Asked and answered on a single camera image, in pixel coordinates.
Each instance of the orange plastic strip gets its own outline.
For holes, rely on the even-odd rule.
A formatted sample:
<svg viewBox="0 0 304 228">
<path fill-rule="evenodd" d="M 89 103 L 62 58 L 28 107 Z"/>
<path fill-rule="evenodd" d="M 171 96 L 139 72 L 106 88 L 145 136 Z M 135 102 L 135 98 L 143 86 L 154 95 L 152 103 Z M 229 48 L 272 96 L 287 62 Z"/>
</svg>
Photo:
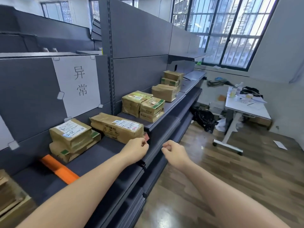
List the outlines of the orange plastic strip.
<svg viewBox="0 0 304 228">
<path fill-rule="evenodd" d="M 75 174 L 73 171 L 61 164 L 49 154 L 41 158 L 40 161 L 51 171 L 53 171 L 58 177 L 60 177 L 66 184 L 71 184 L 79 178 L 77 174 Z"/>
</svg>

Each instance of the forearm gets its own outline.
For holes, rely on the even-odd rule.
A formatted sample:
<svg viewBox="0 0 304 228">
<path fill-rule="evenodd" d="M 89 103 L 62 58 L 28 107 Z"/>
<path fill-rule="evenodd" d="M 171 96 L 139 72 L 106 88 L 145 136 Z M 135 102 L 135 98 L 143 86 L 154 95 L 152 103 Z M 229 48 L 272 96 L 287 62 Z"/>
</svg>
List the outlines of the forearm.
<svg viewBox="0 0 304 228">
<path fill-rule="evenodd" d="M 183 173 L 205 197 L 225 228 L 287 228 L 271 211 L 203 168 L 187 162 Z"/>
<path fill-rule="evenodd" d="M 83 228 L 128 165 L 124 155 L 116 154 L 48 199 L 18 228 Z"/>
</svg>

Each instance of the laminate floor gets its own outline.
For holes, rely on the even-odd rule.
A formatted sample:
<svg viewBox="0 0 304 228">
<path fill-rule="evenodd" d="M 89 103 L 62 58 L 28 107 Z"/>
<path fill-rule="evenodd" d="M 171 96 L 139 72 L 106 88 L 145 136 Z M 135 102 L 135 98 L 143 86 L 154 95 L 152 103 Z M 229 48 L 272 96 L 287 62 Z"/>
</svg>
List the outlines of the laminate floor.
<svg viewBox="0 0 304 228">
<path fill-rule="evenodd" d="M 294 139 L 245 125 L 229 144 L 244 150 L 239 156 L 212 145 L 224 134 L 205 132 L 191 124 L 180 144 L 189 157 L 229 185 L 258 201 L 291 228 L 304 227 L 304 152 Z M 282 142 L 280 149 L 273 140 Z M 192 183 L 167 164 L 147 198 L 135 228 L 220 227 L 215 214 Z"/>
</svg>

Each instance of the table leg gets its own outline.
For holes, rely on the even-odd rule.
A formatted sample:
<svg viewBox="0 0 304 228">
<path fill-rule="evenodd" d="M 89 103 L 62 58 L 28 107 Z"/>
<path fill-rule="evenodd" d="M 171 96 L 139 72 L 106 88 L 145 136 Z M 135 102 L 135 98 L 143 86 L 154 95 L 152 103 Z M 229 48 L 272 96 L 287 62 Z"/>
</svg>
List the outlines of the table leg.
<svg viewBox="0 0 304 228">
<path fill-rule="evenodd" d="M 240 119 L 241 116 L 242 116 L 242 113 L 240 113 L 240 112 L 237 112 L 237 113 L 235 114 L 235 116 L 234 116 L 234 118 L 233 118 L 233 120 L 232 120 L 232 122 L 231 122 L 230 127 L 229 127 L 228 130 L 227 130 L 227 133 L 226 133 L 226 135 L 225 135 L 223 141 L 218 141 L 218 140 L 215 140 L 215 139 L 214 139 L 214 140 L 213 140 L 213 145 L 214 145 L 214 146 L 216 146 L 217 144 L 220 144 L 220 145 L 226 146 L 226 147 L 228 147 L 228 148 L 230 148 L 230 149 L 236 150 L 236 151 L 238 152 L 239 155 L 243 155 L 243 150 L 242 150 L 242 149 L 239 149 L 239 148 L 237 148 L 237 147 L 235 147 L 235 146 L 232 146 L 232 145 L 227 144 L 227 141 L 228 141 L 228 139 L 230 138 L 230 135 L 232 134 L 232 132 L 237 131 L 236 125 L 237 125 L 237 123 L 239 122 L 239 119 Z"/>
</svg>

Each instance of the black plastic bag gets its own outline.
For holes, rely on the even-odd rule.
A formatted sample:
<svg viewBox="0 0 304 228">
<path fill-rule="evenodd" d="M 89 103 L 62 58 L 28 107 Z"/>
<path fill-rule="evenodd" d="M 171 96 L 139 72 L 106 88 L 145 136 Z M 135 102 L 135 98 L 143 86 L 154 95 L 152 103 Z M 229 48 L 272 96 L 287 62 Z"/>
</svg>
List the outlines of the black plastic bag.
<svg viewBox="0 0 304 228">
<path fill-rule="evenodd" d="M 214 115 L 208 110 L 201 110 L 199 107 L 191 107 L 193 120 L 196 121 L 208 133 L 213 133 L 214 127 L 218 122 L 214 119 Z"/>
</svg>

